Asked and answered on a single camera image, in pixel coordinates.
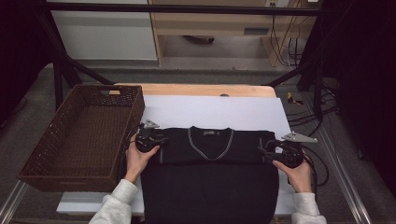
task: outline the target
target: handheld controller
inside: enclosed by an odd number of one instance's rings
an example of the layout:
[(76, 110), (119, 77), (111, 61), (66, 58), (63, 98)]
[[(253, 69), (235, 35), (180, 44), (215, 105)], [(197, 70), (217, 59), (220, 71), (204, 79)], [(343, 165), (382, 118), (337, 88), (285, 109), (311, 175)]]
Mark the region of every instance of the handheld controller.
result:
[(158, 124), (149, 119), (139, 125), (135, 139), (136, 147), (139, 151), (149, 152), (154, 147), (163, 146), (169, 141), (169, 138), (163, 134), (153, 134), (154, 129), (159, 127)]
[[(289, 168), (298, 167), (304, 161), (304, 153), (301, 147), (302, 142), (316, 143), (318, 140), (298, 133), (290, 133), (282, 137), (285, 141), (269, 141), (265, 148), (259, 147), (264, 156), (265, 162), (280, 161)], [(280, 147), (282, 152), (270, 152), (269, 148)]]

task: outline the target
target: black pole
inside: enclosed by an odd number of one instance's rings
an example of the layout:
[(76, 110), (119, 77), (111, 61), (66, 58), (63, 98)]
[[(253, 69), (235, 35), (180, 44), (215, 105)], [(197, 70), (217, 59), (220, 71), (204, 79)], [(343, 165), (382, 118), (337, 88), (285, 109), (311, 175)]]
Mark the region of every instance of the black pole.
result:
[(99, 82), (101, 82), (104, 85), (114, 85), (115, 82), (108, 80), (105, 77), (101, 77), (99, 76), (97, 73), (93, 72), (91, 69), (87, 68), (86, 66), (82, 65), (81, 63), (76, 62), (75, 60), (73, 60), (69, 55), (65, 55), (66, 60), (73, 66), (75, 67), (77, 70), (79, 70), (80, 72), (92, 77), (95, 80), (98, 80)]
[(303, 71), (305, 71), (307, 68), (309, 68), (312, 65), (311, 62), (306, 62), (300, 66), (298, 66), (297, 68), (289, 71), (287, 74), (283, 75), (282, 77), (279, 77), (269, 83), (265, 83), (262, 84), (262, 86), (270, 86), (270, 87), (276, 87), (278, 85), (280, 85), (282, 82), (285, 82), (287, 80), (289, 80), (292, 77), (295, 77), (297, 75), (300, 75), (303, 73)]
[(53, 75), (55, 86), (55, 110), (58, 110), (59, 106), (64, 101), (64, 88), (62, 84), (61, 65), (59, 61), (53, 63)]
[(144, 4), (88, 4), (88, 3), (39, 3), (44, 10), (57, 11), (105, 11), (105, 12), (161, 12), (161, 13), (206, 13), (277, 16), (318, 16), (336, 11), (321, 11), (320, 8), (303, 7), (228, 7), (228, 6), (185, 6)]

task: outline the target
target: white tabletop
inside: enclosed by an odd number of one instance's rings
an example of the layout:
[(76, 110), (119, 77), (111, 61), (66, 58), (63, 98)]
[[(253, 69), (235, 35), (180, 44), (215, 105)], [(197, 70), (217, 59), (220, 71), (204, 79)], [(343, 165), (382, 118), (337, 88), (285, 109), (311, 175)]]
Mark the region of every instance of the white tabletop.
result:
[[(220, 97), (220, 96), (170, 96), (145, 95), (145, 112), (142, 121), (151, 119), (165, 128), (225, 129), (239, 131), (266, 130), (276, 134), (276, 139), (290, 133), (290, 127), (278, 98)], [(276, 216), (294, 213), (291, 194), (284, 173), (279, 172), (279, 193)], [(133, 215), (144, 215), (143, 193), (140, 180), (136, 182), (138, 194), (132, 203)], [(106, 193), (66, 192), (57, 212), (69, 215), (93, 215), (101, 205)]]

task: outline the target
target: brown wicker basket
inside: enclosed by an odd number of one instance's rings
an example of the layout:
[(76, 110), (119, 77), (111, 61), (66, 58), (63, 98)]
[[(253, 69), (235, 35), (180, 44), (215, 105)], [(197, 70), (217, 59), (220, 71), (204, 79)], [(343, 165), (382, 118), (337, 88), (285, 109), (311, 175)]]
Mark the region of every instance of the brown wicker basket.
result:
[(112, 191), (125, 139), (144, 109), (140, 86), (77, 85), (18, 179), (42, 191)]

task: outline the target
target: wire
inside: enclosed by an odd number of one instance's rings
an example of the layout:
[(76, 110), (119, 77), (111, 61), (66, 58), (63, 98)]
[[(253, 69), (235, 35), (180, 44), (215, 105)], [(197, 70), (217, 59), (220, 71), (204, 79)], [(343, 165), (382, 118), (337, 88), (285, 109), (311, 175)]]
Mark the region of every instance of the wire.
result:
[(289, 69), (290, 69), (290, 70), (293, 70), (293, 69), (291, 68), (291, 64), (290, 64), (289, 56), (290, 56), (290, 55), (288, 54), (288, 66), (289, 66)]
[[(296, 44), (296, 42), (297, 42), (297, 39), (298, 39), (298, 37), (297, 38), (294, 38), (294, 37), (291, 37), (290, 39), (289, 39), (289, 44), (288, 44), (288, 52), (289, 52), (289, 56), (292, 58), (292, 59), (298, 59), (298, 60), (301, 60), (301, 58), (298, 58), (297, 56), (302, 56), (303, 54), (299, 54), (299, 53), (297, 53), (297, 48), (296, 48), (296, 46), (297, 46), (297, 44)], [(295, 48), (295, 50), (294, 50), (294, 57), (292, 56), (292, 54), (291, 54), (291, 52), (290, 52), (290, 49), (291, 49), (291, 47), (294, 47)]]
[(129, 148), (129, 145), (131, 144), (131, 137), (134, 133), (134, 129), (136, 129), (138, 126), (140, 126), (141, 124), (137, 124), (135, 125), (131, 131), (128, 132), (128, 134), (126, 135), (125, 139), (124, 139), (124, 143), (122, 146), (122, 153), (121, 153), (121, 159), (120, 159), (120, 167), (119, 167), (119, 182), (121, 179), (123, 179), (123, 176), (126, 173), (126, 166), (127, 166), (127, 162), (126, 162), (126, 158), (125, 158), (125, 151)]
[(309, 112), (309, 111), (311, 111), (311, 110), (313, 110), (313, 109), (308, 109), (308, 110), (305, 110), (305, 111), (300, 112), (300, 113), (287, 114), (286, 116), (297, 116), (297, 115), (302, 115), (302, 114), (304, 114), (304, 113), (306, 113), (306, 112)]
[(327, 182), (329, 182), (329, 177), (330, 177), (329, 167), (326, 165), (326, 163), (323, 161), (323, 159), (318, 155), (318, 153), (316, 153), (312, 148), (307, 147), (307, 146), (303, 146), (303, 145), (302, 145), (302, 147), (304, 149), (307, 149), (312, 154), (314, 154), (320, 160), (320, 162), (322, 163), (323, 167), (325, 168), (325, 172), (326, 172), (325, 178), (324, 178), (323, 182), (320, 183), (320, 184), (317, 184), (317, 186), (321, 187), (321, 186), (327, 184)]
[(298, 37), (296, 38), (296, 41), (295, 41), (295, 45), (294, 45), (294, 64), (296, 64), (296, 67), (298, 67), (298, 64), (297, 64), (297, 46), (298, 46)]
[[(323, 110), (323, 115), (333, 112), (336, 108), (338, 108), (338, 106), (335, 105), (335, 106), (331, 107), (330, 109)], [(307, 115), (307, 116), (304, 116), (304, 117), (301, 117), (298, 119), (289, 119), (288, 122), (291, 123), (291, 122), (300, 121), (302, 119), (315, 119), (315, 118), (316, 118), (316, 115), (312, 114), (312, 115)]]
[(318, 173), (317, 173), (317, 169), (315, 169), (315, 164), (314, 161), (312, 160), (312, 158), (304, 153), (304, 160), (306, 161), (306, 163), (308, 163), (308, 165), (311, 167), (312, 170), (312, 192), (315, 193), (315, 200), (318, 200)]
[(320, 127), (320, 125), (322, 124), (322, 120), (319, 121), (319, 124), (317, 125), (317, 127), (308, 135), (308, 137), (312, 136), (312, 134), (314, 134), (318, 128)]
[[(273, 15), (273, 19), (272, 19), (272, 29), (271, 29), (271, 34), (270, 34), (270, 44), (271, 44), (271, 48), (273, 49), (273, 51), (274, 51), (274, 53), (275, 53), (275, 55), (276, 55), (276, 57), (277, 57), (277, 59), (279, 60), (279, 62), (282, 64), (282, 65), (287, 65), (287, 63), (283, 60), (283, 58), (282, 58), (282, 56), (280, 55), (280, 48), (279, 48), (279, 45), (278, 45), (278, 42), (277, 42), (277, 37), (276, 37), (276, 31), (275, 31), (275, 15)], [(277, 44), (277, 46), (278, 46), (278, 50), (279, 50), (279, 54), (278, 54), (278, 52), (276, 51), (276, 49), (275, 49), (275, 47), (274, 47), (274, 44), (273, 44), (273, 35), (275, 36), (275, 40), (276, 40), (276, 44)]]

